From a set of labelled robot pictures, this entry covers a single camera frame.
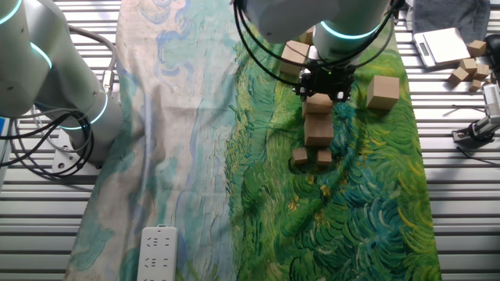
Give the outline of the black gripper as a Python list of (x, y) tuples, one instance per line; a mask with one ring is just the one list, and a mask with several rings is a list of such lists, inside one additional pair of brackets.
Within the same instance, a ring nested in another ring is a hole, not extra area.
[(309, 73), (299, 77), (298, 84), (293, 87), (293, 91), (296, 95), (306, 98), (313, 96), (313, 89), (333, 89), (331, 100), (346, 102), (351, 97), (354, 81), (352, 67), (312, 68), (309, 69)]

